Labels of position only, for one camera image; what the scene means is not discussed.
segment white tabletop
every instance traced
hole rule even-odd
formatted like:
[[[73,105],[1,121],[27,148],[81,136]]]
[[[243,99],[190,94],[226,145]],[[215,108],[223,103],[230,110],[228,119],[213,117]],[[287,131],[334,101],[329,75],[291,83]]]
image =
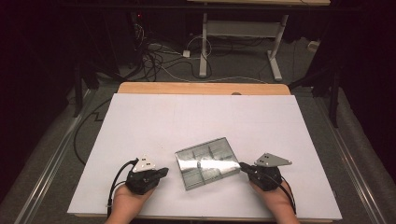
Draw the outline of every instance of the white tabletop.
[[[239,161],[253,164],[269,152],[293,162],[279,169],[291,184],[301,220],[342,218],[299,106],[287,95],[115,94],[68,213],[104,215],[117,171],[147,154],[169,173],[139,216],[271,219],[243,172],[184,189],[175,152],[220,137]]]

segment white desk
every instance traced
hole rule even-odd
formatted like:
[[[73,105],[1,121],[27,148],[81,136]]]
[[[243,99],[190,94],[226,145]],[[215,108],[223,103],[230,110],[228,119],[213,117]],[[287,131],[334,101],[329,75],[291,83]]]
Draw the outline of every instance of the white desk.
[[[169,85],[175,91],[181,89],[180,85]],[[181,86],[191,90],[202,85]],[[240,85],[251,89],[249,84]],[[165,94],[114,95],[68,213],[104,216],[117,171],[125,162],[148,154],[158,168],[168,167],[169,173],[161,179],[140,217],[272,220],[245,173],[184,190],[175,152],[227,137],[239,161],[252,164],[269,152],[293,162],[280,167],[280,171],[291,184],[301,221],[341,218],[294,96],[169,94],[170,89],[162,89],[161,84],[153,86]],[[219,86],[227,89],[228,85]],[[253,86],[265,89],[267,85]]]
[[[205,4],[225,3],[225,4],[256,4],[256,5],[282,5],[282,6],[307,6],[318,7],[328,6],[330,0],[189,0],[192,2],[202,2]],[[275,42],[272,50],[267,51],[267,56],[276,81],[282,80],[279,66],[276,62],[276,54],[285,31],[289,15],[283,15],[280,22],[255,22],[255,21],[209,21],[204,13],[202,31],[202,49],[200,61],[200,77],[206,77],[207,47],[206,38],[208,35],[231,35],[231,36],[252,36],[252,37],[274,37]]]

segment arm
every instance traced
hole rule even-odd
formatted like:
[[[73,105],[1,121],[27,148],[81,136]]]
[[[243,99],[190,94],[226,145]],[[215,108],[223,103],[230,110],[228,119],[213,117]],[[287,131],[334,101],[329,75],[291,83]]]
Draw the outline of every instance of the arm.
[[[271,191],[263,191],[255,184],[250,182],[251,187],[253,187],[260,195],[265,205],[271,211],[278,224],[294,224],[300,223],[297,217],[294,215],[293,209],[290,205],[288,196],[282,189],[277,188]],[[285,181],[282,182],[282,186],[290,192],[288,185]]]
[[[129,191],[125,185],[117,188],[114,194],[113,211],[106,224],[128,224],[142,210],[143,204],[154,189],[144,195],[137,195]]]

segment transparent plastic tray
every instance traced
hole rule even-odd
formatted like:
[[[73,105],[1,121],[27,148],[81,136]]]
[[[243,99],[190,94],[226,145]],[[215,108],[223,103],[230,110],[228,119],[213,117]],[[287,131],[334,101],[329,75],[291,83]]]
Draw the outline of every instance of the transparent plastic tray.
[[[176,152],[186,190],[240,172],[238,160],[225,137]]]

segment desk leg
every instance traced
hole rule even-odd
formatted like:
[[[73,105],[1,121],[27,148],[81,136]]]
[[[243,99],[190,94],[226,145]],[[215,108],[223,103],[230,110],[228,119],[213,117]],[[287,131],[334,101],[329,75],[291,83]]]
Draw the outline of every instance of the desk leg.
[[[282,35],[283,35],[283,32],[285,31],[286,22],[288,21],[288,17],[289,17],[289,15],[284,15],[282,17],[282,22],[279,24],[279,27],[277,29],[273,50],[268,50],[268,52],[267,52],[268,60],[270,61],[271,69],[273,71],[274,78],[276,81],[282,80],[282,76],[280,75],[279,67],[276,62],[276,53],[277,53],[277,49],[279,48],[280,41],[282,40]]]
[[[202,22],[202,49],[201,49],[201,61],[199,64],[199,77],[206,77],[206,60],[207,60],[207,52],[206,52],[206,29],[207,24],[207,14],[204,13],[204,20]]]

